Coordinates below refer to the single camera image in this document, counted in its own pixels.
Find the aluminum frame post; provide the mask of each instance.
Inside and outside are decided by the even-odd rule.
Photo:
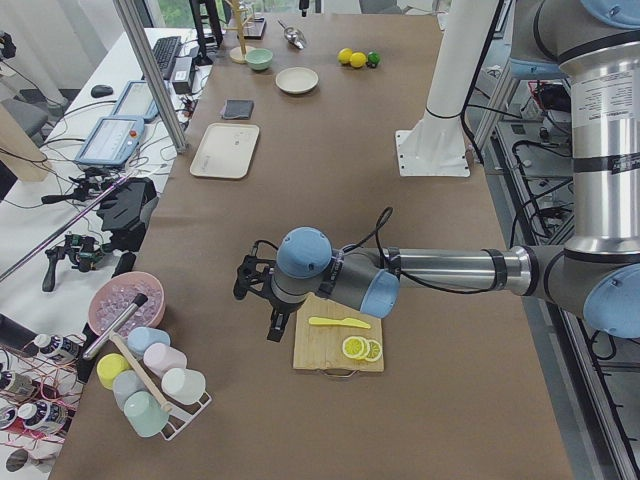
[[[144,78],[149,85],[151,95],[160,112],[160,118],[162,118],[167,128],[176,151],[182,153],[187,149],[187,141],[171,103],[171,98],[165,88],[164,80],[149,46],[149,40],[133,0],[113,0],[113,4],[120,17],[124,31],[127,32],[133,52],[136,55],[142,73],[144,73]]]

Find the light blue cup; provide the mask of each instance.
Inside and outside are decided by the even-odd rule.
[[[150,327],[134,328],[127,337],[127,347],[138,359],[142,358],[147,348],[154,343],[171,346],[171,337],[164,330]]]
[[[124,410],[124,405],[131,395],[136,392],[147,391],[144,382],[140,380],[138,374],[133,370],[127,370],[118,375],[113,381],[111,389],[120,410]]]

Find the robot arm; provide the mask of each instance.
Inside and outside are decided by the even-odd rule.
[[[640,4],[520,0],[514,31],[512,63],[523,77],[559,64],[572,79],[574,237],[506,252],[335,250],[321,232],[296,229],[276,260],[258,259],[254,247],[238,268],[236,298],[251,291],[273,306],[269,339],[281,338],[310,292],[384,317],[405,285],[508,289],[611,335],[640,337]]]

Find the green cup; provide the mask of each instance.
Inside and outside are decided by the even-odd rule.
[[[124,404],[124,414],[141,437],[152,437],[160,433],[169,421],[169,413],[149,392],[136,392]]]

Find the white pillar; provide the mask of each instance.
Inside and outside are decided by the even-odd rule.
[[[396,132],[402,176],[467,177],[462,111],[499,0],[453,0],[429,90],[413,130]]]

